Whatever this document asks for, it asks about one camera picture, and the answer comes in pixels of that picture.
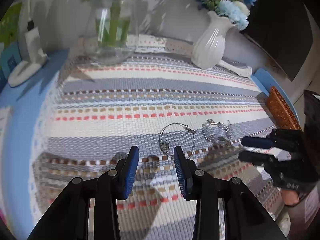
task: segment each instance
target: brown basket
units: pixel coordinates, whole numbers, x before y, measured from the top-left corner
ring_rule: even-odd
[[[271,87],[266,105],[280,128],[302,130],[294,113],[274,86]]]

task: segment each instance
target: white flower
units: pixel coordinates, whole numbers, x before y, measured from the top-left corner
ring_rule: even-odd
[[[247,6],[244,3],[239,2],[239,1],[234,1],[233,4],[238,6],[244,15],[248,16],[250,14],[249,9],[247,8]]]

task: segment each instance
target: placemat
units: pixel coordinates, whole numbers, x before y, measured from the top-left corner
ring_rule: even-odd
[[[260,89],[251,79],[222,67],[195,67],[191,51],[187,42],[142,35],[132,57],[118,65],[100,66],[85,55],[79,39],[55,77],[35,125],[29,179],[34,223],[73,177],[98,177],[137,145],[140,160],[132,193],[117,202],[121,238],[191,239],[196,202],[183,199],[174,162],[158,148],[159,132],[173,122],[196,130],[195,152],[191,155],[192,136],[172,125],[163,137],[170,143],[170,154],[181,146],[212,176],[240,177],[277,216],[283,205],[279,190],[265,173],[237,158],[243,136],[263,137],[275,127]],[[230,120],[231,147],[205,140],[201,124],[207,119]],[[225,136],[222,129],[212,132]],[[288,155],[279,149],[269,153],[284,159]],[[93,206],[92,199],[90,239]],[[221,201],[219,206],[223,214]],[[220,225],[224,239],[223,216]]]

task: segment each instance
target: clear glass vase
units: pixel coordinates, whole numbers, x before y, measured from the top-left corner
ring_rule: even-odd
[[[113,65],[124,61],[139,43],[136,0],[90,0],[84,48],[94,61]]]

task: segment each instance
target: white wall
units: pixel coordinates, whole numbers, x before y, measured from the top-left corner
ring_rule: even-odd
[[[197,41],[209,24],[205,10],[199,11],[194,0],[137,0],[138,22],[141,33],[175,37]],[[39,28],[41,44],[45,51],[66,49],[77,37],[83,35],[90,14],[88,2],[81,0],[31,0],[32,16]],[[293,82],[282,71],[275,71],[269,65],[269,57],[255,44],[239,34],[236,29],[228,31],[225,56],[247,63],[253,71],[265,67],[279,82],[294,103],[308,87],[312,76],[320,65],[320,29],[311,15],[310,22],[314,42],[308,57]],[[20,32],[27,29],[27,7],[20,17]],[[20,52],[26,58],[27,51],[23,35],[19,39]]]

